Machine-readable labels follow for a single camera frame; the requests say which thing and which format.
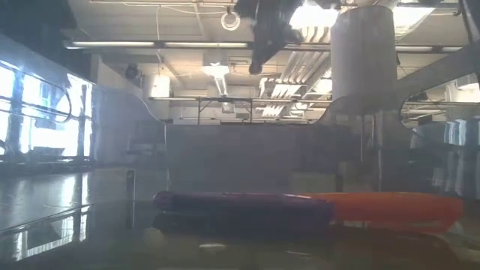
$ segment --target purple object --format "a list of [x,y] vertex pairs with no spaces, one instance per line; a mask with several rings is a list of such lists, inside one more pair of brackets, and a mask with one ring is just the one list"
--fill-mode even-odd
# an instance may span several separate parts
[[205,218],[220,231],[256,233],[323,232],[333,204],[307,196],[266,193],[173,193],[154,196],[161,210]]

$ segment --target lamp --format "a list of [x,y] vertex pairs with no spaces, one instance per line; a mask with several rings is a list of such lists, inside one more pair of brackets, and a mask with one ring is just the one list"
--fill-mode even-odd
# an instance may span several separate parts
[[150,96],[152,98],[168,98],[170,96],[170,78],[158,75],[153,80]]

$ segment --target ceiling beam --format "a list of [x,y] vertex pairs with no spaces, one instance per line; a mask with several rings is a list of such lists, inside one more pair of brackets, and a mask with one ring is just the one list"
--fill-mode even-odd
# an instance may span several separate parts
[[405,100],[435,86],[475,72],[480,66],[480,42],[463,47],[397,81],[395,93]]

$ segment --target floor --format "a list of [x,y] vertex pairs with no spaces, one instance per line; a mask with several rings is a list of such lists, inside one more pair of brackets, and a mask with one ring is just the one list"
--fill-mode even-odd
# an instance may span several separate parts
[[[39,175],[0,181],[0,230],[92,203],[130,197],[125,168]],[[166,172],[136,171],[135,199],[151,200],[167,187]]]

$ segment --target ceiling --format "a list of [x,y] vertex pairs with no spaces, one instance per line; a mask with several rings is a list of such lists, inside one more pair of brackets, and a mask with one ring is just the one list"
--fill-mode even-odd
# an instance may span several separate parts
[[[169,0],[178,7],[141,6],[125,4],[119,0],[69,0],[79,29],[69,33],[77,40],[109,41],[252,41],[250,22],[243,19],[235,31],[227,31],[221,26],[221,16],[225,7],[204,7],[186,5],[189,0]],[[144,2],[165,2],[143,0]],[[236,0],[203,0],[205,5],[224,3],[232,5]],[[358,5],[371,5],[376,0],[357,0]],[[438,8],[418,28],[400,40],[411,45],[463,46],[468,43],[461,16],[452,16],[454,8]],[[102,50],[103,61],[114,70],[125,69],[128,63],[138,63],[145,75],[159,72],[172,78],[175,91],[201,91],[213,85],[211,77],[201,71],[203,53],[201,49],[161,49],[163,63],[159,64],[156,49],[108,49]],[[289,61],[291,52],[279,52],[268,61],[264,75],[281,74]],[[248,74],[251,51],[230,50],[228,58],[235,63],[226,75],[229,86],[258,87],[264,76]],[[412,73],[445,55],[442,54],[402,54],[399,55],[402,68],[398,68],[398,78]]]

